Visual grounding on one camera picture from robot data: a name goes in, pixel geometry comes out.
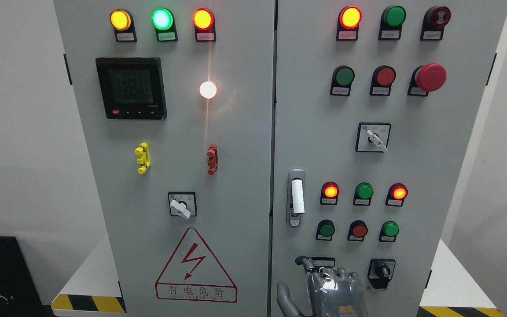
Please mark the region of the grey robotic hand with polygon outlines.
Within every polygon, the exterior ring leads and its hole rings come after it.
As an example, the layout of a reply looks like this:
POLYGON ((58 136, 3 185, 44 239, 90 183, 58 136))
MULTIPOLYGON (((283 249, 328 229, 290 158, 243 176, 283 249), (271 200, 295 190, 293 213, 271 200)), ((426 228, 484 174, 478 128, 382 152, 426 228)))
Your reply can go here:
POLYGON ((344 268, 316 269, 311 255, 294 259, 305 274, 305 285, 314 317, 368 317, 368 305, 357 273, 344 268))

